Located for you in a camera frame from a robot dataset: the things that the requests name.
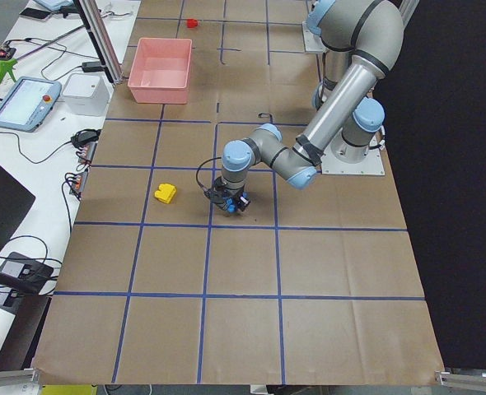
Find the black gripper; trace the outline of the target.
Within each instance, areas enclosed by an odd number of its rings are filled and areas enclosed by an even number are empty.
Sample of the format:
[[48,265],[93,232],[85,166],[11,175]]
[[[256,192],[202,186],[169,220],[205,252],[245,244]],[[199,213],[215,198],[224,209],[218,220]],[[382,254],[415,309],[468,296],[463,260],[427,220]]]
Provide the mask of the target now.
[[214,197],[210,202],[225,211],[225,198],[231,197],[237,193],[244,192],[244,188],[230,189],[222,177],[217,177],[211,187],[214,190]]

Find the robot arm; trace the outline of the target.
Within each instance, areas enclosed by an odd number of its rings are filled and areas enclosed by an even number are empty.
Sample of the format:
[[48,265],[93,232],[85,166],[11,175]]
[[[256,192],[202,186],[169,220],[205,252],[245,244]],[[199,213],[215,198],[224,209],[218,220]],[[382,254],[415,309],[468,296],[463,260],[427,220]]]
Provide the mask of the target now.
[[271,123],[256,128],[247,138],[228,142],[220,156],[222,173],[205,197],[223,211],[244,211],[249,199],[244,190],[249,169],[266,164],[291,186],[303,189],[317,175],[317,168],[341,128],[364,109],[368,91],[385,78],[400,54],[404,23],[390,1],[318,1],[306,18],[308,30],[321,39],[329,53],[341,54],[343,75],[329,85],[315,117],[292,147]]

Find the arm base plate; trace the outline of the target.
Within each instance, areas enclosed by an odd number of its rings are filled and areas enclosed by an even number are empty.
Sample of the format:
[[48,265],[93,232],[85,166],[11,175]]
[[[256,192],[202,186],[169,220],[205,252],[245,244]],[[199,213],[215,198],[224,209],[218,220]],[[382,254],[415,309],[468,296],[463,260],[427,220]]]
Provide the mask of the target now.
[[370,135],[367,146],[351,146],[339,132],[325,148],[321,158],[321,172],[324,175],[384,176],[386,174],[379,148],[371,149],[378,141]]
[[327,51],[327,48],[321,41],[321,38],[310,31],[305,21],[303,21],[301,24],[301,32],[305,53],[318,54],[325,53]]

